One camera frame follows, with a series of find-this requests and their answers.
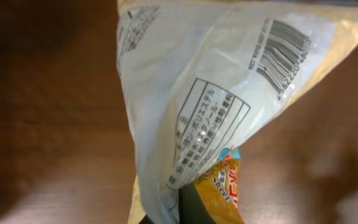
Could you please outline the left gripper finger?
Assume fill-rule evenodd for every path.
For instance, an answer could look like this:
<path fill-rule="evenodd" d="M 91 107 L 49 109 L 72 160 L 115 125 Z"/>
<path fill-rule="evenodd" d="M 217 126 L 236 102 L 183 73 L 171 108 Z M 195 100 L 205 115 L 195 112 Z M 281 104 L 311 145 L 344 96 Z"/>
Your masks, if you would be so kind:
<path fill-rule="evenodd" d="M 195 187 L 180 189 L 140 186 L 140 202 L 146 212 L 141 223 L 214 224 Z"/>

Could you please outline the yellow white wipes bag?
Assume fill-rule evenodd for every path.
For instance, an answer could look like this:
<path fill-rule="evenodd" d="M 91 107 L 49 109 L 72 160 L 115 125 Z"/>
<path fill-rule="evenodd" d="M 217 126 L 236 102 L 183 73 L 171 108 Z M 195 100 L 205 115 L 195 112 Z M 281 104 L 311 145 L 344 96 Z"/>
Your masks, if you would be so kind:
<path fill-rule="evenodd" d="M 195 187 L 240 223 L 238 148 L 358 46 L 358 2 L 119 1 L 117 70 L 140 186 Z"/>

